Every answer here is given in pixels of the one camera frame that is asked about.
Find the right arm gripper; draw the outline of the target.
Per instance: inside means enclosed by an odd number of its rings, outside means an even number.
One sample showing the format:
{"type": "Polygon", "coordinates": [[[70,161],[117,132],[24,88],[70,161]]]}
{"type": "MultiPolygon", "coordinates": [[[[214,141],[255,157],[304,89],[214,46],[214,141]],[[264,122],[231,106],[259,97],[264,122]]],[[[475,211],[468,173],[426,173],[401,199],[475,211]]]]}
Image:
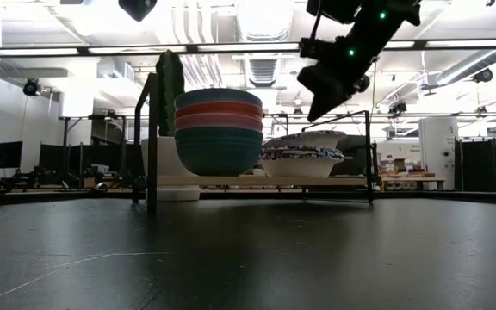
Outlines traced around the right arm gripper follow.
{"type": "Polygon", "coordinates": [[[355,94],[365,92],[370,86],[366,73],[370,66],[371,63],[368,62],[362,71],[347,71],[349,77],[352,73],[355,74],[354,78],[348,80],[342,79],[337,71],[325,67],[321,62],[302,68],[297,80],[313,94],[307,120],[314,122],[355,94]]]}

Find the blue patterned paper bowl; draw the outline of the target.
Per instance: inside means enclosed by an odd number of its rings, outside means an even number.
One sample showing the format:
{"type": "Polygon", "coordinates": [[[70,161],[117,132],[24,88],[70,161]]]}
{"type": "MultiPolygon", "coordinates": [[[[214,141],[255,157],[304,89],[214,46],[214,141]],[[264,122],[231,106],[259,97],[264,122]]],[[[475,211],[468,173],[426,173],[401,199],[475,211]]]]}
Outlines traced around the blue patterned paper bowl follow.
{"type": "Polygon", "coordinates": [[[282,146],[282,147],[270,147],[264,148],[261,153],[271,153],[271,152],[309,152],[319,155],[333,155],[333,156],[343,156],[343,153],[338,149],[326,148],[326,147],[314,147],[314,146],[282,146]]]}
{"type": "Polygon", "coordinates": [[[329,177],[335,164],[342,163],[344,159],[278,159],[262,160],[264,172],[268,177],[329,177]]]}
{"type": "Polygon", "coordinates": [[[333,155],[319,155],[309,152],[293,152],[293,153],[271,152],[271,153],[261,154],[259,158],[262,160],[299,159],[299,158],[319,158],[319,159],[339,160],[339,159],[344,159],[344,154],[343,156],[333,156],[333,155]]]}
{"type": "Polygon", "coordinates": [[[270,139],[263,144],[263,148],[287,147],[287,146],[309,146],[316,148],[335,148],[340,140],[347,135],[339,131],[319,130],[301,132],[270,139]]]}

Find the red plastic bowl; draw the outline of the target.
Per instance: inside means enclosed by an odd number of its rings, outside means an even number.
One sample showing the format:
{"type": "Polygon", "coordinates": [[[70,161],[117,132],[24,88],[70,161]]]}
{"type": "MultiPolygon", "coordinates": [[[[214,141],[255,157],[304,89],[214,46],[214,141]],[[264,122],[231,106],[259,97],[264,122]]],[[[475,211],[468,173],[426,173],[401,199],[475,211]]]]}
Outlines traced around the red plastic bowl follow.
{"type": "Polygon", "coordinates": [[[202,102],[178,109],[175,112],[175,117],[198,114],[232,114],[258,119],[262,119],[264,116],[261,107],[247,102],[202,102]]]}

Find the pink plastic bowl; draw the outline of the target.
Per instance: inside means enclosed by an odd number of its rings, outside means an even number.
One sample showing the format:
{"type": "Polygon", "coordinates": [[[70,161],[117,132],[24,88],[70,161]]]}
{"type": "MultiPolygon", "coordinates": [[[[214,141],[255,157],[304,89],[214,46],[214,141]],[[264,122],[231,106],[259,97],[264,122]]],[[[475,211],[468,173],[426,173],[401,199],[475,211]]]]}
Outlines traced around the pink plastic bowl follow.
{"type": "Polygon", "coordinates": [[[177,131],[196,127],[237,127],[261,132],[263,123],[258,118],[232,114],[195,114],[175,119],[177,131]]]}

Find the blue plastic bowl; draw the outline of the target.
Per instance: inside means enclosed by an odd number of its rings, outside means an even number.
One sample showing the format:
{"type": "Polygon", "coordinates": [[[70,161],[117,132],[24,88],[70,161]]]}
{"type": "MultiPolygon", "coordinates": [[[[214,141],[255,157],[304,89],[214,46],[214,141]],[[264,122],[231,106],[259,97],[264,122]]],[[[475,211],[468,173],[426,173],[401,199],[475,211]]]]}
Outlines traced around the blue plastic bowl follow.
{"type": "Polygon", "coordinates": [[[206,102],[242,102],[263,106],[262,101],[255,95],[244,91],[224,88],[199,89],[185,92],[175,99],[175,109],[182,109],[192,104],[206,102]]]}

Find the dark green plastic bowl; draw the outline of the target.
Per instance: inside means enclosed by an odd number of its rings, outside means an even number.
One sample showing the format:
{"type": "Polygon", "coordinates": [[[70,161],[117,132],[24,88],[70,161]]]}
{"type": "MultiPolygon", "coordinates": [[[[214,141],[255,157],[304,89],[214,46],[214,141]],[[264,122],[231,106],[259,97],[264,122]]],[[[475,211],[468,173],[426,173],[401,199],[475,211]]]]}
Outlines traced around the dark green plastic bowl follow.
{"type": "Polygon", "coordinates": [[[237,177],[256,164],[263,134],[238,127],[195,127],[176,131],[175,141],[178,157],[191,173],[237,177]]]}

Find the green cactus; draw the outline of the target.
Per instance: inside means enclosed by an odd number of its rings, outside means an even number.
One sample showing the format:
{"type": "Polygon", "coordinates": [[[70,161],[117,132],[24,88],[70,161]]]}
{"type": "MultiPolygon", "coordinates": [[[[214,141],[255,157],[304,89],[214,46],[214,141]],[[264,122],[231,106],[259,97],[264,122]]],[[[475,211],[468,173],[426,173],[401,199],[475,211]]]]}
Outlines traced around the green cactus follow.
{"type": "Polygon", "coordinates": [[[158,135],[175,133],[175,100],[184,93],[183,63],[177,53],[167,50],[156,64],[158,74],[158,135]]]}

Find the wooden cutting board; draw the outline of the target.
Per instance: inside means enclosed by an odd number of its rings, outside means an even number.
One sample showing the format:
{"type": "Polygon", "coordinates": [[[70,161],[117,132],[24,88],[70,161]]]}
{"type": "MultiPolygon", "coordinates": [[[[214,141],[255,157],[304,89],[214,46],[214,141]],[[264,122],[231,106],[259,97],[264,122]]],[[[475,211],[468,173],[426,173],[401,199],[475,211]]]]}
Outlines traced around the wooden cutting board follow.
{"type": "MultiPolygon", "coordinates": [[[[149,102],[149,153],[151,155],[157,154],[157,125],[158,125],[158,74],[156,72],[150,72],[148,78],[143,86],[143,89],[139,95],[137,105],[134,110],[134,139],[133,144],[135,145],[135,150],[140,156],[142,154],[141,144],[140,144],[140,120],[141,120],[141,109],[143,105],[149,102]]],[[[366,159],[366,175],[362,178],[355,177],[328,177],[328,178],[318,178],[318,177],[259,177],[259,176],[247,176],[247,177],[158,177],[157,169],[152,168],[146,173],[148,189],[154,191],[156,187],[161,185],[247,185],[247,186],[257,186],[257,185],[295,185],[302,187],[306,190],[308,187],[323,187],[323,186],[364,186],[367,189],[367,200],[368,203],[373,202],[373,170],[376,169],[376,164],[373,161],[373,156],[375,155],[375,150],[371,145],[370,138],[370,116],[369,111],[362,110],[360,112],[364,115],[365,121],[365,159],[366,159]]]]}

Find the wooden background table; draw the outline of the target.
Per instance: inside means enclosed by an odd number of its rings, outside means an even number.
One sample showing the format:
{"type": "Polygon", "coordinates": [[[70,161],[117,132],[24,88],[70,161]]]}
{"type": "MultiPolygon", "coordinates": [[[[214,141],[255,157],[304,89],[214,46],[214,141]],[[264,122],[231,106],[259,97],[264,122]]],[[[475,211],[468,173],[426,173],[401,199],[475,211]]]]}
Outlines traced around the wooden background table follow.
{"type": "Polygon", "coordinates": [[[431,173],[387,174],[381,176],[382,191],[443,190],[445,179],[431,173]]]}

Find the black ceiling spotlight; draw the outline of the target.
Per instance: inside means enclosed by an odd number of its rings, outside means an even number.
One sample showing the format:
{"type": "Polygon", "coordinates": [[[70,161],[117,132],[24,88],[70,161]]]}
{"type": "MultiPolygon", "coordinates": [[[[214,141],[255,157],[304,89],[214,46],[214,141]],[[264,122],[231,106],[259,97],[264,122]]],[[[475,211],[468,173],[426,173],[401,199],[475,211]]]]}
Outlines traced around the black ceiling spotlight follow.
{"type": "Polygon", "coordinates": [[[472,80],[476,83],[487,83],[490,82],[492,79],[493,72],[489,68],[479,71],[472,77],[472,80]]]}
{"type": "Polygon", "coordinates": [[[22,88],[22,92],[26,96],[39,96],[41,93],[39,79],[37,77],[29,77],[22,88]]]}

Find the white hexagonal plant pot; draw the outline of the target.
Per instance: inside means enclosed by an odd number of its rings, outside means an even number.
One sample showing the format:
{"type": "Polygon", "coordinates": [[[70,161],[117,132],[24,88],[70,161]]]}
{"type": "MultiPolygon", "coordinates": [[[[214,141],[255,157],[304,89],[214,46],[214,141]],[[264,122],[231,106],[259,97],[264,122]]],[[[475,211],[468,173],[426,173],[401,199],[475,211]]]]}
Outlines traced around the white hexagonal plant pot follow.
{"type": "MultiPolygon", "coordinates": [[[[181,176],[193,177],[182,164],[176,148],[176,141],[174,137],[158,137],[158,156],[156,159],[148,156],[148,143],[149,139],[141,141],[141,151],[143,158],[143,166],[145,175],[148,176],[148,165],[155,162],[158,166],[159,176],[181,176]]],[[[164,186],[158,185],[157,187],[157,201],[158,202],[189,202],[198,201],[200,199],[200,187],[194,185],[177,185],[177,186],[164,186]]]]}

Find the black framed background table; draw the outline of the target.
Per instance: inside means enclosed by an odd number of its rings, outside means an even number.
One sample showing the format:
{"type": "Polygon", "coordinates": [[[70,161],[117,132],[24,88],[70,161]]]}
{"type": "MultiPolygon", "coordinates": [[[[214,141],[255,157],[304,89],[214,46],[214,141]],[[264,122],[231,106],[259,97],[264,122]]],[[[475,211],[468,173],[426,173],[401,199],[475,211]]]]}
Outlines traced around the black framed background table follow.
{"type": "Polygon", "coordinates": [[[126,154],[127,154],[127,139],[126,139],[126,128],[127,117],[125,115],[117,115],[116,113],[110,111],[105,115],[86,115],[86,116],[59,116],[59,121],[64,122],[63,139],[62,139],[62,171],[56,177],[56,181],[60,183],[64,189],[69,189],[74,182],[77,182],[77,186],[82,189],[84,187],[84,180],[81,177],[77,177],[70,173],[70,157],[71,157],[71,145],[68,144],[69,132],[74,128],[80,121],[93,121],[93,120],[103,120],[103,121],[117,121],[121,120],[121,169],[125,167],[126,154]]]}

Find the black table mat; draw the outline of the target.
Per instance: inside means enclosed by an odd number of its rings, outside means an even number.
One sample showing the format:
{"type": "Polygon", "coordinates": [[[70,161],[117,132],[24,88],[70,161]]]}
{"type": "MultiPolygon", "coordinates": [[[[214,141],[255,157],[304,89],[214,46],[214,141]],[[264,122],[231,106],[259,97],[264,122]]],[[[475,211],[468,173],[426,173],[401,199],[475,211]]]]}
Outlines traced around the black table mat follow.
{"type": "Polygon", "coordinates": [[[0,207],[0,310],[496,310],[496,204],[0,207]]]}

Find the black partition panel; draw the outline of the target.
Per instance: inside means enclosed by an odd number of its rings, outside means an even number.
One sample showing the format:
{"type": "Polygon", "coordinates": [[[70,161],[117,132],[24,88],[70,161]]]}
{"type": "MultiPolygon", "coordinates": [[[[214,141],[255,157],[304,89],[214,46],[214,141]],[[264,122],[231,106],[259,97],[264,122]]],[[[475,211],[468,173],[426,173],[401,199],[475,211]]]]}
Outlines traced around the black partition panel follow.
{"type": "Polygon", "coordinates": [[[455,143],[455,189],[496,192],[496,139],[455,143]]]}

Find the black background monitor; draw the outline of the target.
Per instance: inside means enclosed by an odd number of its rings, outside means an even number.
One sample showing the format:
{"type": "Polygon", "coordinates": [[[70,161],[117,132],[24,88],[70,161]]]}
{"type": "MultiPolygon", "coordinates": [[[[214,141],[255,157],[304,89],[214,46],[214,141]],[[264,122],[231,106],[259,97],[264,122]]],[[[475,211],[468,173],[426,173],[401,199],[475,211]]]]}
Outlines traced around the black background monitor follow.
{"type": "Polygon", "coordinates": [[[20,168],[22,148],[22,141],[0,143],[0,169],[20,168]]]}

